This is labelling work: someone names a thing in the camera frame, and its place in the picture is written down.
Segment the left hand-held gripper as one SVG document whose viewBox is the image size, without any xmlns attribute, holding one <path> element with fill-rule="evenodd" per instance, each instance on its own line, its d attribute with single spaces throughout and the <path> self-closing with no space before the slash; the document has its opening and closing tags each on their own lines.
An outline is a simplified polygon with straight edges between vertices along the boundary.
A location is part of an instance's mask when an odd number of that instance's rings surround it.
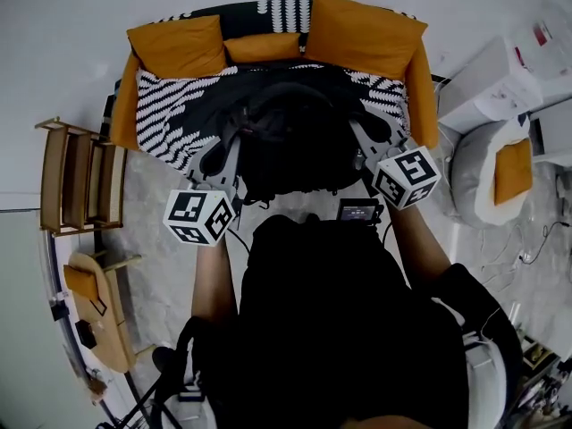
<svg viewBox="0 0 572 429">
<path fill-rule="evenodd" d="M 191 157 L 187 179 L 172 189 L 167 199 L 163 224 L 180 242 L 198 246 L 215 246 L 236 218 L 236 212 L 223 190 L 196 189 L 235 187 L 240 159 L 240 136 L 234 136 L 228 154 L 216 137 Z"/>
</svg>

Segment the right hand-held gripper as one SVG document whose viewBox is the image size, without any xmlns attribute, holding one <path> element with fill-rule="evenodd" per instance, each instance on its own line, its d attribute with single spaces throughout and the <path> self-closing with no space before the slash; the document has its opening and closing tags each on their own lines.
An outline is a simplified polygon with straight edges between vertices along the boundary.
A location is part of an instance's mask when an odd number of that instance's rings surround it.
<svg viewBox="0 0 572 429">
<path fill-rule="evenodd" d="M 363 127 L 354 119 L 349 120 L 349 126 L 358 143 L 354 165 L 357 169 L 374 169 L 371 186 L 388 205 L 403 210 L 431 195 L 442 176 L 425 146 L 375 160 L 375 143 L 392 148 L 407 139 L 393 115 L 366 109 Z"/>
</svg>

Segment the orange sofa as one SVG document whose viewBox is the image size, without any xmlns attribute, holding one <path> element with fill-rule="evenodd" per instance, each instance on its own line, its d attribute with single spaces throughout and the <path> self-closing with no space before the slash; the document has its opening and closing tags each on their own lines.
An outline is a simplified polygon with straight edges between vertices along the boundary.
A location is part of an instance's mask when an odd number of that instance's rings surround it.
<svg viewBox="0 0 572 429">
<path fill-rule="evenodd" d="M 412 15 L 406 13 L 402 14 L 417 20 L 417 18 Z M 172 17 L 156 22 L 164 21 L 172 21 Z M 304 45 L 299 43 L 301 57 L 289 60 L 301 60 L 309 61 L 312 63 L 320 63 L 318 61 L 309 60 L 305 57 L 306 43 Z M 233 64 L 233 61 L 231 60 L 225 47 L 224 51 L 228 67 Z M 136 132 L 134 129 L 135 112 L 138 102 L 137 84 L 134 80 L 134 75 L 140 66 L 141 63 L 138 57 L 133 54 L 131 49 L 122 78 L 117 85 L 116 99 L 110 124 L 111 141 L 119 147 L 124 147 L 133 151 L 142 151 L 139 149 L 137 144 Z M 425 88 L 421 93 L 421 102 L 423 105 L 425 105 L 426 110 L 420 117 L 412 118 L 410 120 L 410 122 L 415 124 L 418 128 L 416 130 L 412 130 L 411 132 L 406 132 L 406 134 L 412 137 L 417 144 L 432 148 L 435 147 L 438 143 L 439 133 L 437 129 L 437 105 L 434 96 L 433 77 L 430 72 L 428 59 L 426 64 L 418 64 L 417 68 L 421 73 L 424 74 L 427 80 Z M 207 120 L 206 107 L 205 109 L 201 110 L 199 114 Z"/>
</svg>

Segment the black garment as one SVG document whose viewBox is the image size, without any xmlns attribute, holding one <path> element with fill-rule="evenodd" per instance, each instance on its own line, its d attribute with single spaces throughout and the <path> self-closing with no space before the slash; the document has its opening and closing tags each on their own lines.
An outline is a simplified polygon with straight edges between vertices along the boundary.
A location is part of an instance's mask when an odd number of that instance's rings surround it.
<svg viewBox="0 0 572 429">
<path fill-rule="evenodd" d="M 337 67 L 255 71 L 206 105 L 206 128 L 220 138 L 201 160 L 205 176 L 222 172 L 240 142 L 236 173 L 246 200 L 269 202 L 294 191 L 345 189 L 361 178 L 357 122 L 374 143 L 390 122 L 366 111 L 357 86 Z"/>
</svg>

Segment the person's left forearm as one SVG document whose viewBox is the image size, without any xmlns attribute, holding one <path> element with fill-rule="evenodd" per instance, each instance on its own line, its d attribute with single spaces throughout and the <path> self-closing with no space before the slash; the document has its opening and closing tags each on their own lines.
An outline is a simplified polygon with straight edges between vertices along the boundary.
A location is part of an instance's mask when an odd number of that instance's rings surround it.
<svg viewBox="0 0 572 429">
<path fill-rule="evenodd" d="M 228 324 L 238 316 L 225 239 L 198 249 L 191 314 L 213 324 Z"/>
</svg>

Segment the person's right forearm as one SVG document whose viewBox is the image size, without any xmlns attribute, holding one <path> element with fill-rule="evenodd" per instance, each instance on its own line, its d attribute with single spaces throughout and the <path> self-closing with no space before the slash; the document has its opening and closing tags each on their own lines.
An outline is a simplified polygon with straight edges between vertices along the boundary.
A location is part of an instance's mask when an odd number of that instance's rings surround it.
<svg viewBox="0 0 572 429">
<path fill-rule="evenodd" d="M 437 281 L 451 262 L 416 206 L 388 206 L 400 258 L 410 286 L 420 290 Z"/>
</svg>

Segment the black chest-mounted screen device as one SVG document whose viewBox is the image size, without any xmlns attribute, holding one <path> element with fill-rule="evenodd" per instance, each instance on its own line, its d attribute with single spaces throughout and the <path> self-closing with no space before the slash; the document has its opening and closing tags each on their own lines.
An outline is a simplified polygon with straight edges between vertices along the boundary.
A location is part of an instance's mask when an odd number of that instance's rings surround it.
<svg viewBox="0 0 572 429">
<path fill-rule="evenodd" d="M 384 205 L 376 198 L 341 198 L 336 220 L 377 225 L 383 211 Z"/>
</svg>

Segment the large orange pillow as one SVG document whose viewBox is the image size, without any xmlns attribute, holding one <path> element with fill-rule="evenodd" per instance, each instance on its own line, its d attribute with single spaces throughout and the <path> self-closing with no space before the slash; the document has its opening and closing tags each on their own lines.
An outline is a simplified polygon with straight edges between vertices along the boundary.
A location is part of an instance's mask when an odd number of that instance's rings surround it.
<svg viewBox="0 0 572 429">
<path fill-rule="evenodd" d="M 227 67 L 217 15 L 150 23 L 127 37 L 142 68 L 161 79 L 203 78 Z"/>
<path fill-rule="evenodd" d="M 305 57 L 353 71 L 404 80 L 426 64 L 427 24 L 351 0 L 313 0 Z"/>
</svg>

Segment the orange beanbag cushion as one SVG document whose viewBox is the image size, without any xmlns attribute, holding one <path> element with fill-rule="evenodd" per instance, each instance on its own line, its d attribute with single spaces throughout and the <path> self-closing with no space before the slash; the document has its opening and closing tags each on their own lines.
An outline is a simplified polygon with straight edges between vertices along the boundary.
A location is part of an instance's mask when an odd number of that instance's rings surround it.
<svg viewBox="0 0 572 429">
<path fill-rule="evenodd" d="M 501 205 L 533 186 L 530 139 L 504 146 L 497 154 L 494 172 L 494 204 Z"/>
</svg>

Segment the orange chair cushion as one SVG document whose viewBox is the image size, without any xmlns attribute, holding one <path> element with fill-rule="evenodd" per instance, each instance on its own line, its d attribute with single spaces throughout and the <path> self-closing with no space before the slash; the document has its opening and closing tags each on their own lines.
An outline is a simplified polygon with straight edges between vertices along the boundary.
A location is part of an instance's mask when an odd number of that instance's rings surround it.
<svg viewBox="0 0 572 429">
<path fill-rule="evenodd" d="M 97 278 L 93 273 L 83 272 L 70 265 L 63 267 L 64 279 L 69 290 L 91 302 L 98 302 Z"/>
</svg>

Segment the white cabinet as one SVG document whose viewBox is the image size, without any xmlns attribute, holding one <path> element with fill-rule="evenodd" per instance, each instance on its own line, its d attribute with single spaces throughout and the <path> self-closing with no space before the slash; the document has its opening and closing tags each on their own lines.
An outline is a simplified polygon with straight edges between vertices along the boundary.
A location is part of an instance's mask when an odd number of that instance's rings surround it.
<svg viewBox="0 0 572 429">
<path fill-rule="evenodd" d="M 530 116 L 533 162 L 572 168 L 572 97 Z"/>
</svg>

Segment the person's black shirt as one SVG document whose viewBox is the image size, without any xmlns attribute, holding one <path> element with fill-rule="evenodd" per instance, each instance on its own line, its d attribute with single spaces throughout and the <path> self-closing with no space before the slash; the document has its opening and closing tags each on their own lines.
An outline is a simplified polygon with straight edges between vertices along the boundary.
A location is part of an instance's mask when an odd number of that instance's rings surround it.
<svg viewBox="0 0 572 429">
<path fill-rule="evenodd" d="M 414 290 L 376 228 L 276 214 L 254 231 L 238 316 L 190 316 L 164 352 L 156 404 L 192 373 L 217 429 L 467 429 L 463 335 L 500 349 L 507 409 L 523 353 L 495 297 L 462 265 Z"/>
</svg>

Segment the wooden side table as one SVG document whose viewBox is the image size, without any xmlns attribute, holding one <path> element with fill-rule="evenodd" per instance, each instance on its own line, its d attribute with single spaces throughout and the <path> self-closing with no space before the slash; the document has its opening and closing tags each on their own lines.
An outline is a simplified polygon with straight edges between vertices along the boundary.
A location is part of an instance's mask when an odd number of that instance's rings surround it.
<svg viewBox="0 0 572 429">
<path fill-rule="evenodd" d="M 93 273 L 97 278 L 98 302 L 91 302 L 69 290 L 79 320 L 91 324 L 97 345 L 90 349 L 94 356 L 106 367 L 117 373 L 128 373 L 137 362 L 128 333 L 122 301 L 117 281 L 117 271 L 127 265 L 136 264 L 141 259 L 134 255 L 121 262 L 101 266 L 95 255 L 75 251 L 68 264 L 78 270 Z"/>
</svg>

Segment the small black box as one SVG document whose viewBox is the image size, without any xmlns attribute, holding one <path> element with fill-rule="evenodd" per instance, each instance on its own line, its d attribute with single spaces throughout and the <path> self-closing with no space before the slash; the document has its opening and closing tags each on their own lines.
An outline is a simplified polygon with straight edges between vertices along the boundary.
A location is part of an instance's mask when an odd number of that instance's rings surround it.
<svg viewBox="0 0 572 429">
<path fill-rule="evenodd" d="M 97 345 L 96 336 L 88 321 L 80 319 L 75 323 L 75 329 L 78 334 L 80 344 L 85 348 L 93 349 Z"/>
</svg>

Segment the small open box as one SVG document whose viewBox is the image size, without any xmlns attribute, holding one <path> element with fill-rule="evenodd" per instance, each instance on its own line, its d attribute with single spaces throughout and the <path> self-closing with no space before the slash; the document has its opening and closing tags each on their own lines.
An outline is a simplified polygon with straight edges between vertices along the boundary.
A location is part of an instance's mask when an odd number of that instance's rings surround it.
<svg viewBox="0 0 572 429">
<path fill-rule="evenodd" d="M 527 335 L 522 340 L 521 348 L 523 368 L 527 372 L 533 372 L 540 366 L 545 366 L 556 357 L 552 350 Z"/>
</svg>

